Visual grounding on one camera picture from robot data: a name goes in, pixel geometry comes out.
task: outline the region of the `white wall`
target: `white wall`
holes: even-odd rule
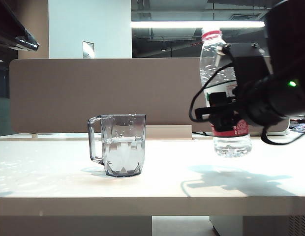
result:
[[[50,58],[82,58],[82,41],[96,58],[132,58],[131,0],[49,0]]]

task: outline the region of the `ceiling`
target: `ceiling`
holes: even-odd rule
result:
[[[280,0],[132,0],[132,21],[263,20]],[[267,52],[263,29],[222,29],[225,41],[258,42]],[[132,54],[199,57],[201,29],[132,29]]]

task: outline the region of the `ceiling light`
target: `ceiling light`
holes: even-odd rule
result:
[[[219,28],[260,28],[263,21],[132,21],[132,28],[202,28],[206,25]]]

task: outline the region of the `desk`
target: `desk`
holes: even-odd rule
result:
[[[305,136],[252,144],[225,159],[211,139],[147,140],[143,172],[113,178],[90,161],[87,140],[6,139],[0,216],[305,215]]]

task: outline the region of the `red label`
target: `red label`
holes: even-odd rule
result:
[[[247,122],[242,119],[238,122],[237,126],[233,126],[233,130],[218,132],[215,130],[214,126],[212,125],[213,135],[215,137],[235,137],[235,136],[243,136],[249,133],[249,128]]]

